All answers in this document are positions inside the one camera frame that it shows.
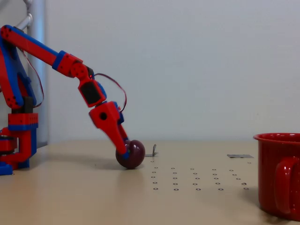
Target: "white wall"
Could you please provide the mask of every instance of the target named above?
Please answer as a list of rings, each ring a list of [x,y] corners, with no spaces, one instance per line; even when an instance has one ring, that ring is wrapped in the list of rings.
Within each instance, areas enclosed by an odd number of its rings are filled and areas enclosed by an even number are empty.
[[[300,1],[51,0],[48,45],[116,78],[138,139],[250,139],[300,130]],[[49,69],[50,142],[105,138]],[[103,82],[110,100],[122,93]]]
[[[26,16],[26,6],[22,0],[0,0],[0,28],[6,24],[16,26]],[[3,94],[0,93],[0,129],[8,125],[10,108],[6,105]]]

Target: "red plastic part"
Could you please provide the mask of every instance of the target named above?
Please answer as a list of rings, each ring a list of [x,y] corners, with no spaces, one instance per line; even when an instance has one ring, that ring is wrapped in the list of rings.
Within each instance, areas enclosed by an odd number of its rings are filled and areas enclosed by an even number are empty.
[[[0,156],[1,162],[6,162],[13,166],[16,163],[24,162],[31,156],[31,130],[9,131],[7,127],[2,129],[1,135],[19,138],[19,152],[6,156]]]
[[[125,154],[125,143],[117,124],[120,114],[114,102],[103,103],[92,109],[89,114],[95,126],[103,130],[111,139],[117,152],[121,155]]]
[[[60,64],[57,67],[57,71],[65,76],[74,78],[76,77],[76,75],[74,75],[74,73],[71,72],[71,68],[74,67],[73,64],[77,62],[79,62],[82,65],[83,61],[69,53],[66,53],[60,61]]]
[[[38,123],[37,113],[8,114],[9,125],[30,125],[35,123]]]
[[[269,133],[258,140],[258,196],[261,208],[300,221],[300,134]]]
[[[21,48],[22,50],[39,58],[49,65],[52,65],[56,59],[55,55],[29,41],[28,39],[22,37],[21,35],[9,30],[6,26],[3,26],[1,28],[1,36],[4,40],[7,40],[14,46]]]
[[[0,150],[2,152],[4,151],[11,151],[11,150],[14,150],[18,147],[18,144],[17,144],[17,139],[14,138],[14,139],[1,139],[0,140]]]

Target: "cable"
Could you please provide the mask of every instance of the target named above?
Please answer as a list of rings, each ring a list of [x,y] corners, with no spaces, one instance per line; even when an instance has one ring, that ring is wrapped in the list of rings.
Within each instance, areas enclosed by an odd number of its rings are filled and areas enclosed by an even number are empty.
[[[97,73],[97,74],[94,75],[94,77],[97,76],[97,75],[104,76],[104,77],[108,78],[109,80],[113,81],[123,91],[123,93],[125,95],[125,102],[124,102],[123,108],[120,110],[120,112],[122,112],[125,109],[126,104],[127,104],[127,95],[126,95],[125,90],[122,88],[122,86],[115,79],[111,78],[110,76],[108,76],[106,74]]]
[[[34,72],[36,73],[36,76],[37,76],[38,82],[39,82],[39,86],[40,86],[41,91],[42,91],[42,94],[43,94],[43,100],[42,100],[38,105],[36,105],[36,106],[33,107],[33,108],[37,108],[37,107],[39,107],[39,106],[42,104],[42,102],[44,101],[44,98],[45,98],[44,90],[43,90],[43,86],[42,86],[42,82],[41,82],[41,79],[40,79],[40,77],[39,77],[39,75],[38,75],[36,69],[33,67],[33,65],[31,64],[31,62],[29,61],[29,59],[28,59],[27,56],[25,55],[24,50],[22,50],[22,49],[20,49],[20,48],[19,48],[19,50],[23,53],[23,56],[26,58],[28,64],[31,66],[31,68],[32,68],[32,69],[34,70]]]

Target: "dark red fruit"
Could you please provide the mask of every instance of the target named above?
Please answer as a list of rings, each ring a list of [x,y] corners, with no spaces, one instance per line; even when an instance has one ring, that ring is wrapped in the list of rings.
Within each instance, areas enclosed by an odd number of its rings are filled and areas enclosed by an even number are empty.
[[[122,155],[120,155],[116,151],[117,161],[127,169],[134,169],[138,167],[145,158],[145,147],[138,140],[125,141],[126,149],[129,150],[129,158],[124,159]]]

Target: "table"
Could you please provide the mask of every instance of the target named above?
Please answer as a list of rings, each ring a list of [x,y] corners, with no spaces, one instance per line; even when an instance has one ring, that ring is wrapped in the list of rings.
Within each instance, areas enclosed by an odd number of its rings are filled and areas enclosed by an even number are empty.
[[[69,141],[38,149],[31,168],[0,177],[1,224],[285,223],[259,209],[254,140],[143,143],[146,153],[157,144],[158,155],[146,157],[135,170],[118,164],[109,141]]]

